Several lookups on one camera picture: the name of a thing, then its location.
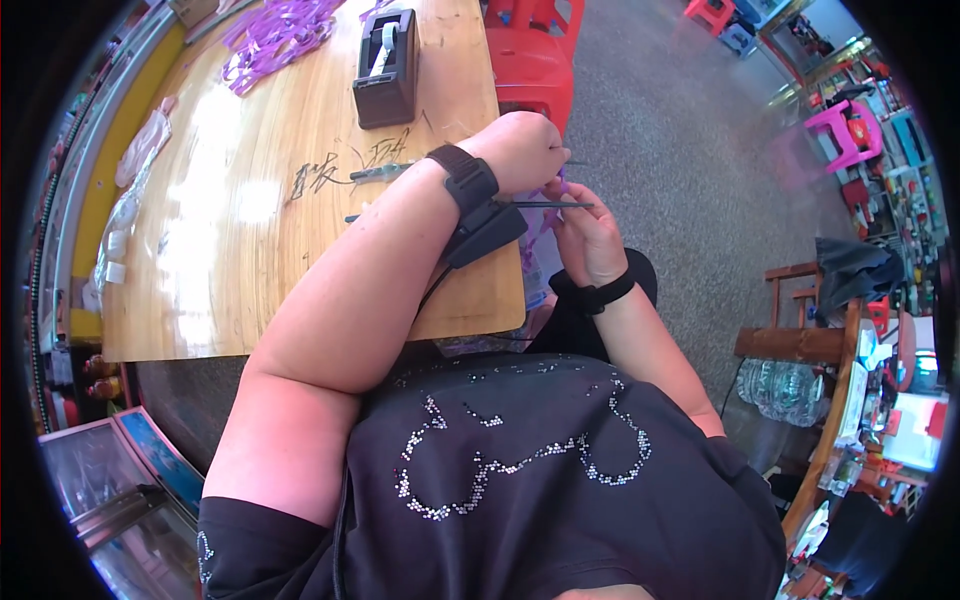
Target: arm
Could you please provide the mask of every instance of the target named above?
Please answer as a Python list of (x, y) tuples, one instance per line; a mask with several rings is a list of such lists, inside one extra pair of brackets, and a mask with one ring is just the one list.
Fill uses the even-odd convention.
[[(554, 181), (546, 191), (559, 197)], [(606, 285), (627, 271), (627, 256), (610, 210), (583, 185), (570, 184), (569, 194), (593, 208), (564, 208), (564, 220), (554, 227), (561, 259), (580, 287)], [(724, 435), (723, 425), (696, 371), (687, 362), (657, 309), (638, 285), (593, 317), (607, 354), (619, 368), (639, 381), (663, 390), (707, 437)]]
[[(528, 112), (458, 145), (490, 164), (504, 193), (542, 185), (569, 158), (557, 129)], [(204, 497), (333, 524), (358, 395), (394, 364), (459, 219), (445, 179), (418, 161), (290, 292), (240, 378)]]

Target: hand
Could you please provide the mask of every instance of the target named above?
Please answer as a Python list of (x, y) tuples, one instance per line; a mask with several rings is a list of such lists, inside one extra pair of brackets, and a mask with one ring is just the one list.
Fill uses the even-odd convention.
[(578, 287), (600, 287), (627, 272), (627, 254), (616, 221), (596, 194), (580, 183), (571, 183), (569, 193), (560, 191), (560, 179), (550, 181), (543, 195), (553, 201), (593, 203), (590, 208), (562, 208), (563, 220), (553, 224), (560, 259)]
[(556, 126), (538, 112), (508, 112), (457, 146), (487, 161), (501, 194), (543, 187), (570, 158)]

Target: shelf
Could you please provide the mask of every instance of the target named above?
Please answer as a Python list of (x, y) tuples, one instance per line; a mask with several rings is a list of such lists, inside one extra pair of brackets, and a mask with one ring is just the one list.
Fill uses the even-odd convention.
[(133, 81), (177, 22), (176, 14), (164, 4), (156, 5), (140, 19), (113, 57), (112, 67), (87, 111), (64, 162), (64, 176), (54, 197), (43, 248), (43, 289), (38, 317), (42, 323), (50, 320), (51, 325), (46, 331), (47, 339), (40, 341), (42, 348), (65, 348), (70, 344), (73, 251), (94, 163), (103, 147), (113, 115)]

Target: black wristband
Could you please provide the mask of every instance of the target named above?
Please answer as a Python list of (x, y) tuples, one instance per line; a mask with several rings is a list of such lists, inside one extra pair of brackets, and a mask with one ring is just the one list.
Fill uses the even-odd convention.
[(550, 289), (559, 298), (572, 301), (577, 310), (587, 317), (602, 313), (606, 310), (607, 304), (623, 298), (630, 290), (634, 289), (635, 283), (629, 270), (607, 285), (601, 285), (600, 287), (592, 285), (577, 287), (566, 271), (560, 271), (550, 277)]
[(458, 146), (444, 144), (427, 153), (426, 157), (433, 158), (450, 174), (444, 187), (460, 207), (461, 218), (467, 217), (500, 191), (487, 162)]

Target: yellow wall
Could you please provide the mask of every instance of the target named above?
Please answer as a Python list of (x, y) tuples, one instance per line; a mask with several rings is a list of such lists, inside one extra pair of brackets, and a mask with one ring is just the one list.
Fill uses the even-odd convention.
[[(97, 262), (100, 238), (107, 226), (110, 209), (118, 198), (118, 189), (113, 183), (117, 162), (127, 151), (149, 111), (155, 108), (150, 106), (154, 94), (183, 50), (185, 35), (186, 28), (178, 21), (147, 59), (113, 116), (84, 196), (73, 247), (74, 277), (88, 277)], [(72, 340), (99, 341), (101, 335), (100, 315), (79, 308), (70, 311)]]

